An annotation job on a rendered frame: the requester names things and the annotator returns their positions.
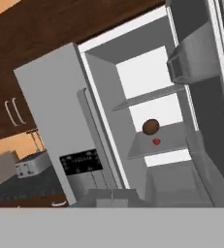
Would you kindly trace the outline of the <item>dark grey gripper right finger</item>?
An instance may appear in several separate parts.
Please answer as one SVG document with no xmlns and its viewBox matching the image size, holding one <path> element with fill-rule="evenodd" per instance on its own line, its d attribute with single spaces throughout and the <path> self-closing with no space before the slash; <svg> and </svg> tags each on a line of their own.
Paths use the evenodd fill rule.
<svg viewBox="0 0 224 248">
<path fill-rule="evenodd" d="M 135 189 L 116 189 L 112 191 L 113 207 L 138 207 L 139 196 Z"/>
</svg>

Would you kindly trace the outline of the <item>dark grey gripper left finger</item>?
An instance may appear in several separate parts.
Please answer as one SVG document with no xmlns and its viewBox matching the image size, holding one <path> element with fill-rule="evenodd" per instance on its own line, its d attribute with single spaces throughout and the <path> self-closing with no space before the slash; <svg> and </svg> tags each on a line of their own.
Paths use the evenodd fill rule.
<svg viewBox="0 0 224 248">
<path fill-rule="evenodd" d="M 107 189 L 92 189 L 81 200 L 82 207 L 111 207 L 112 193 Z"/>
</svg>

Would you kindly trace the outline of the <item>grey fridge drawer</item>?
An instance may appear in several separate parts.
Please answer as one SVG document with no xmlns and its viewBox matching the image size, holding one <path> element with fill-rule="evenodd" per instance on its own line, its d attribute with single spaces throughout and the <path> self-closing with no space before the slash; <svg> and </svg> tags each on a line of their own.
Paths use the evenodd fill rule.
<svg viewBox="0 0 224 248">
<path fill-rule="evenodd" d="M 156 207 L 213 207 L 192 161 L 149 167 L 144 199 Z"/>
</svg>

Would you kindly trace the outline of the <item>grey fridge shelf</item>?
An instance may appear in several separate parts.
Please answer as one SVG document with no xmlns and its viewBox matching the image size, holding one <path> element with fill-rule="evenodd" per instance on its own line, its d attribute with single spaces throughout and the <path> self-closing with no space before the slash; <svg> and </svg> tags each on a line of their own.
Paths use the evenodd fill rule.
<svg viewBox="0 0 224 248">
<path fill-rule="evenodd" d="M 152 92 L 145 93 L 143 95 L 139 95 L 130 99 L 126 99 L 118 106 L 114 107 L 112 110 L 120 110 L 120 109 L 126 109 L 134 105 L 138 105 L 144 102 L 156 100 L 161 97 L 165 97 L 168 95 L 175 94 L 179 91 L 182 91 L 184 89 L 184 86 L 182 84 L 174 84 L 165 88 L 157 89 Z"/>
<path fill-rule="evenodd" d="M 172 152 L 187 147 L 187 134 L 191 133 L 183 122 L 163 126 L 152 136 L 138 132 L 128 152 L 129 159 Z M 160 139 L 161 143 L 155 145 L 153 139 Z"/>
</svg>

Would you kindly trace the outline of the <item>grey closed fridge door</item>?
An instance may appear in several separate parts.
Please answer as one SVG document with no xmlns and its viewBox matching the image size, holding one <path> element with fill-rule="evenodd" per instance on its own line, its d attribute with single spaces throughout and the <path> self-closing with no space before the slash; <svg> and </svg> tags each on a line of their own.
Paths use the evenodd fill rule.
<svg viewBox="0 0 224 248">
<path fill-rule="evenodd" d="M 64 155 L 96 150 L 77 97 L 83 88 L 108 156 L 116 189 L 123 189 L 125 184 L 78 46 L 69 43 L 57 48 L 15 69 L 15 75 L 68 203 L 77 202 L 90 188 L 103 186 L 111 189 L 101 170 L 69 175 L 60 162 Z"/>
</svg>

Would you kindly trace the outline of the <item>grey fridge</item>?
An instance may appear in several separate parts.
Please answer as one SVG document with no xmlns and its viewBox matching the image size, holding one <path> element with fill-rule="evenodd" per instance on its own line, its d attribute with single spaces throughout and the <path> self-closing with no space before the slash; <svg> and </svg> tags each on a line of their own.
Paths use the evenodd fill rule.
<svg viewBox="0 0 224 248">
<path fill-rule="evenodd" d="M 149 167 L 192 161 L 197 169 L 188 143 L 185 149 L 128 158 L 136 134 L 143 132 L 148 119 L 156 119 L 160 128 L 177 122 L 183 122 L 188 129 L 194 127 L 185 86 L 172 95 L 112 110 L 126 99 L 175 84 L 167 67 L 176 43 L 166 4 L 76 45 L 125 184 L 123 189 L 135 189 L 144 200 Z M 64 155 L 60 162 L 69 175 L 103 169 L 94 149 Z"/>
</svg>

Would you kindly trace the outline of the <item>grey open fridge door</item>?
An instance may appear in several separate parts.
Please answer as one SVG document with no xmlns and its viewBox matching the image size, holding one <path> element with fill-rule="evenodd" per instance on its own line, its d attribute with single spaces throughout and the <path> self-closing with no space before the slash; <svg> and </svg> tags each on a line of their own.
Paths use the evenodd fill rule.
<svg viewBox="0 0 224 248">
<path fill-rule="evenodd" d="M 182 84 L 190 96 L 187 143 L 213 204 L 224 207 L 224 13 L 222 0 L 166 0 L 176 47 L 182 42 L 216 45 L 220 74 Z"/>
</svg>

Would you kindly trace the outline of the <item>grey fridge door bin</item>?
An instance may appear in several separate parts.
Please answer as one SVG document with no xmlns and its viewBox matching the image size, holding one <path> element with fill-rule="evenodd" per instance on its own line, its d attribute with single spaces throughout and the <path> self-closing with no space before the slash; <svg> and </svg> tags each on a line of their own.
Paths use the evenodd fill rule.
<svg viewBox="0 0 224 248">
<path fill-rule="evenodd" d="M 192 84 L 220 74 L 216 45 L 208 42 L 182 42 L 167 61 L 170 78 L 176 84 Z"/>
</svg>

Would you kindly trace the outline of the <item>dark wood drawer front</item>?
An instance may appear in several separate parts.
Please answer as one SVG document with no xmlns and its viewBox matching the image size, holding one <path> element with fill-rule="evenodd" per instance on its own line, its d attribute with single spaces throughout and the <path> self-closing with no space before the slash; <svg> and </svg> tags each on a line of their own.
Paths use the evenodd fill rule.
<svg viewBox="0 0 224 248">
<path fill-rule="evenodd" d="M 27 199 L 19 199 L 12 201 L 0 201 L 0 207 L 52 207 L 52 202 L 67 201 L 64 194 L 52 194 L 48 196 L 37 196 Z"/>
</svg>

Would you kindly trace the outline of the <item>silver toaster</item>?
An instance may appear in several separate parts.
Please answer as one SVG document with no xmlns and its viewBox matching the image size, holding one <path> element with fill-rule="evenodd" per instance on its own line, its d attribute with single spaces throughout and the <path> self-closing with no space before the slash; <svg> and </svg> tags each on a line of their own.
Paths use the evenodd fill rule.
<svg viewBox="0 0 224 248">
<path fill-rule="evenodd" d="M 48 153 L 44 150 L 29 154 L 15 164 L 18 178 L 31 177 L 40 174 L 51 166 Z"/>
</svg>

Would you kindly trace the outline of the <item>brown round fruit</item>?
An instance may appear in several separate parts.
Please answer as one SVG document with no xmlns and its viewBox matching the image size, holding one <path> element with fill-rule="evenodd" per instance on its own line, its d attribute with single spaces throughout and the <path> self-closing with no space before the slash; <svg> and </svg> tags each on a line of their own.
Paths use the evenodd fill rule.
<svg viewBox="0 0 224 248">
<path fill-rule="evenodd" d="M 146 135 L 154 135 L 159 131 L 160 124 L 156 119 L 148 119 L 143 124 L 143 132 Z"/>
</svg>

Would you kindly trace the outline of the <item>white boxy appliance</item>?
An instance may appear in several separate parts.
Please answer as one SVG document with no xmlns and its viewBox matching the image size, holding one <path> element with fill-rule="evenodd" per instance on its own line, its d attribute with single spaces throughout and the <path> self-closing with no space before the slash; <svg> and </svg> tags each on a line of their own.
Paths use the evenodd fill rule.
<svg viewBox="0 0 224 248">
<path fill-rule="evenodd" d="M 16 162 L 19 160 L 15 151 L 0 154 L 0 184 L 16 175 Z"/>
</svg>

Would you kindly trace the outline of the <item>dark wood wall cupboards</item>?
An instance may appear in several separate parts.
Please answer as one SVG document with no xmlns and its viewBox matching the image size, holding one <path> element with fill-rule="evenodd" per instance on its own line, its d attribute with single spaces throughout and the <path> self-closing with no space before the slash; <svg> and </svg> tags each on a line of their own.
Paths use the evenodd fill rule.
<svg viewBox="0 0 224 248">
<path fill-rule="evenodd" d="M 81 44 L 165 0 L 20 0 L 0 15 L 0 139 L 36 127 L 14 69 L 70 42 Z M 26 124 L 16 114 L 12 98 Z M 13 125 L 5 109 L 9 101 Z"/>
</svg>

